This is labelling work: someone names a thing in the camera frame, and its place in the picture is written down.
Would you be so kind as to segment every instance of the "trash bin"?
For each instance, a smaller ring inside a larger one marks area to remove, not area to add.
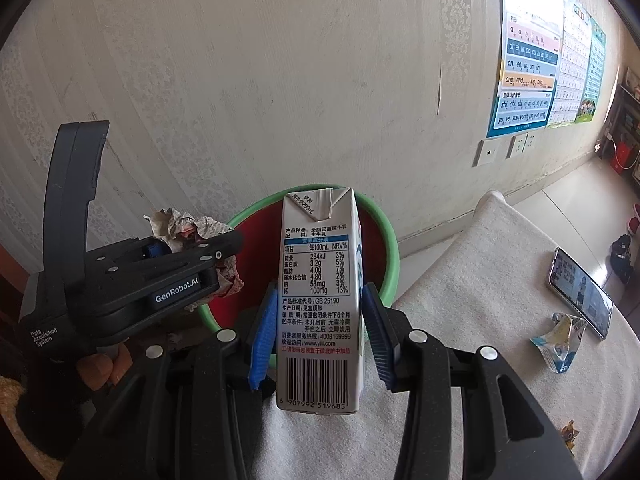
[[[237,294],[227,298],[214,298],[209,302],[215,323],[201,308],[201,316],[211,328],[215,328],[216,325],[222,328],[233,326],[238,312],[260,305],[269,283],[278,280],[284,196],[293,191],[323,187],[342,186],[311,184],[292,187],[263,198],[229,221],[231,227],[242,231],[244,235],[244,247],[236,256],[236,265],[245,285]],[[385,214],[373,200],[358,192],[355,192],[355,197],[362,227],[364,282],[375,283],[382,303],[391,306],[398,288],[400,269],[396,234]]]

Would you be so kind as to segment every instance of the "phone screen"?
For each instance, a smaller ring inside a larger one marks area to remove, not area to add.
[[[613,308],[611,298],[562,249],[558,249],[550,282],[601,336],[607,336]]]

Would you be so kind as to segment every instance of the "tiled floor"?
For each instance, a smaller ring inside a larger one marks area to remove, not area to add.
[[[514,208],[543,230],[574,258],[614,302],[624,286],[612,273],[609,248],[626,233],[626,223],[639,199],[609,164],[592,158],[580,168],[516,204]],[[400,261],[399,298],[451,245],[455,237]],[[638,242],[632,242],[634,262]]]

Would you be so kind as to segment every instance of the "blue gripper pad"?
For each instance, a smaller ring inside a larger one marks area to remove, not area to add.
[[[375,286],[372,283],[367,283],[362,289],[360,309],[364,318],[364,325],[369,334],[369,342],[371,343],[373,360],[378,370],[378,377],[385,383],[386,389],[390,390],[396,385],[394,349],[386,333],[380,308],[385,307],[380,301]]]
[[[260,382],[267,375],[269,357],[273,343],[276,341],[276,318],[278,308],[278,289],[273,289],[269,297],[269,303],[262,316],[262,322],[255,333],[254,345],[251,348],[251,366],[249,367],[249,386],[257,390]]]

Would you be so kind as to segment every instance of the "cable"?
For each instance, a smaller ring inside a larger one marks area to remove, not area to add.
[[[611,139],[611,142],[613,143],[613,156],[616,157],[616,162],[618,163],[618,165],[620,166],[620,168],[622,168],[623,170],[630,170],[632,167],[634,167],[636,165],[636,162],[638,161],[638,159],[640,158],[640,150],[638,150],[638,155],[636,155],[636,160],[633,161],[633,163],[631,164],[631,166],[629,166],[628,168],[625,168],[621,163],[620,160],[618,158],[618,147],[616,146],[616,141]]]

